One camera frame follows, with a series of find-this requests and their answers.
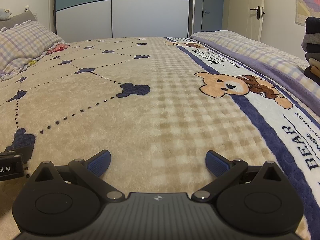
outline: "plaid pillow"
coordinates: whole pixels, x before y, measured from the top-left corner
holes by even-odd
[[[64,43],[63,39],[40,23],[27,21],[0,32],[0,82],[27,69],[32,60],[38,61],[46,50]]]

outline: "bear print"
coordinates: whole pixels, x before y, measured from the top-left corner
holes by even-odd
[[[228,95],[246,95],[249,92],[259,94],[265,98],[273,99],[284,109],[291,109],[292,103],[285,98],[270,82],[252,75],[241,75],[237,77],[224,74],[210,74],[198,72],[195,76],[202,77],[204,86],[201,92],[211,97],[223,97]]]
[[[204,45],[197,43],[197,42],[171,42],[171,41],[165,41],[165,45],[168,46],[182,46],[182,47],[191,47],[191,48],[197,48],[197,49],[207,49]]]

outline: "pink cloth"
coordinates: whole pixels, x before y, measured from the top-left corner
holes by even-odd
[[[67,49],[69,46],[66,45],[66,44],[59,44],[57,45],[54,49],[51,49],[51,50],[48,50],[47,51],[47,55],[51,54],[51,53],[54,53],[56,51],[61,51],[61,50],[64,50],[64,49]]]

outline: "wardrobe door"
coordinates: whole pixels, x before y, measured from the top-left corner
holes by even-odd
[[[56,0],[57,34],[65,42],[111,38],[111,0]]]
[[[189,0],[112,0],[113,37],[187,37]]]

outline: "blue finger pad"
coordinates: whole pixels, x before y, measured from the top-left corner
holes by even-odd
[[[100,177],[109,167],[111,162],[110,152],[106,151],[87,165],[87,169]]]
[[[207,152],[205,156],[205,165],[216,177],[221,176],[227,172],[230,167],[228,163],[223,162],[218,157],[214,156],[211,152]]]

